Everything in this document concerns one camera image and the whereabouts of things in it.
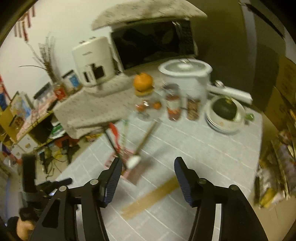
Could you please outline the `person's hand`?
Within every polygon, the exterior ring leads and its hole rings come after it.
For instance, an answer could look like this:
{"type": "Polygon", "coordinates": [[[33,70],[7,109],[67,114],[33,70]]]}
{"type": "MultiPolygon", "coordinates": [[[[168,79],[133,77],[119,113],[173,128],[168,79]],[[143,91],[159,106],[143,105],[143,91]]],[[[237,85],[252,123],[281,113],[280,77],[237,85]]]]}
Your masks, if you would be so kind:
{"type": "Polygon", "coordinates": [[[36,223],[31,220],[21,220],[18,218],[18,222],[16,224],[16,234],[21,240],[29,240],[36,223]]]}

